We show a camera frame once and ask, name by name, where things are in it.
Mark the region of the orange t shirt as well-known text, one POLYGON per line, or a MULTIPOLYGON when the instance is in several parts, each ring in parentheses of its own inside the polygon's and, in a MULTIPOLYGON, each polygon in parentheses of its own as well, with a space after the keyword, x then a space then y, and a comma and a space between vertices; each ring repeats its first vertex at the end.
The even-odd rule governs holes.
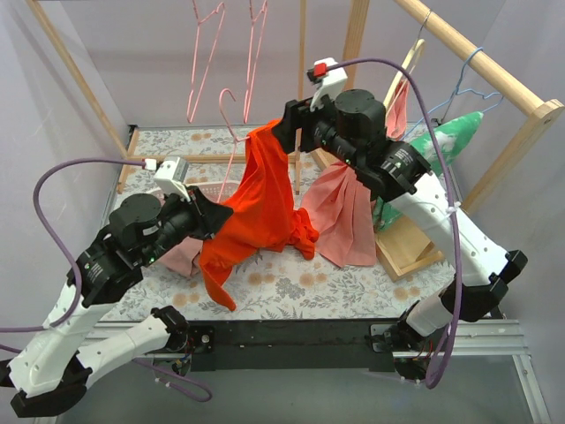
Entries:
POLYGON ((201 249, 200 270, 207 293, 230 311, 237 305, 222 286, 235 265, 261 248, 280 253, 294 246, 308 261, 315 255, 319 233, 308 212, 295 208, 288 155, 272 133, 278 123, 272 120, 248 133, 243 177, 223 203, 233 214, 201 249))

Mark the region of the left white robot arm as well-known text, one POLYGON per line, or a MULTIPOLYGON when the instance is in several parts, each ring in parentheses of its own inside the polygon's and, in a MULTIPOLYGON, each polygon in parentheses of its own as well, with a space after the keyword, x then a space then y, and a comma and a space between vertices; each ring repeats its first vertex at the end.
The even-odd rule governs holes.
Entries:
POLYGON ((197 186, 164 201, 148 193, 126 198, 77 259, 51 313, 28 345, 1 363, 1 384, 16 390, 20 418, 54 417, 74 407, 102 376, 147 352, 181 352, 187 320, 174 308, 151 310, 141 323, 97 344, 83 342, 97 322, 151 266, 187 238, 207 240, 230 219, 230 207, 197 186))

